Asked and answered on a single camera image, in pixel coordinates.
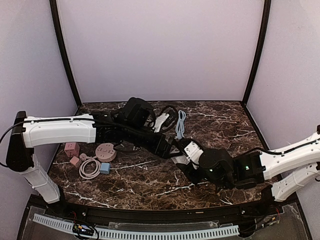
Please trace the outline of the white cube socket adapter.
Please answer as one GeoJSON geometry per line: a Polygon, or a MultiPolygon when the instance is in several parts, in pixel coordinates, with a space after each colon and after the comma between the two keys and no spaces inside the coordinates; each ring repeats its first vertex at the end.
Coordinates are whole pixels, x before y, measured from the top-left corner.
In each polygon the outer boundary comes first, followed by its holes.
{"type": "Polygon", "coordinates": [[[200,156],[204,153],[204,151],[194,141],[191,141],[184,148],[184,151],[189,161],[195,165],[199,165],[200,156]]]}

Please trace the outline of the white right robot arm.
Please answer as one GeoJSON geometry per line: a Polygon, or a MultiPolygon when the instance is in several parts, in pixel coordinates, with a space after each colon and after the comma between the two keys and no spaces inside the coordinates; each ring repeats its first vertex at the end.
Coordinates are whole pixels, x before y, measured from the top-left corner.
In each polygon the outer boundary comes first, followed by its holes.
{"type": "Polygon", "coordinates": [[[246,190],[287,171],[287,177],[263,189],[261,196],[283,202],[294,192],[320,175],[320,133],[275,150],[252,148],[231,157],[226,149],[204,149],[193,139],[183,140],[183,147],[172,158],[184,175],[197,185],[201,180],[222,189],[246,190]]]}

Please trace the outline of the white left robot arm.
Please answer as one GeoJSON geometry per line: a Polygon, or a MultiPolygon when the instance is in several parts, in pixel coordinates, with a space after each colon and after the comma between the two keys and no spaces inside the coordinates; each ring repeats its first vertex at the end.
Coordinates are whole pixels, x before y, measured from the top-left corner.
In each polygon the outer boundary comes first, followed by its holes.
{"type": "Polygon", "coordinates": [[[22,175],[48,204],[63,201],[63,191],[40,165],[34,148],[60,143],[117,143],[129,142],[162,159],[172,158],[173,140],[162,132],[145,126],[117,122],[106,114],[83,114],[68,117],[33,117],[25,111],[17,113],[10,134],[3,167],[22,175]]]}

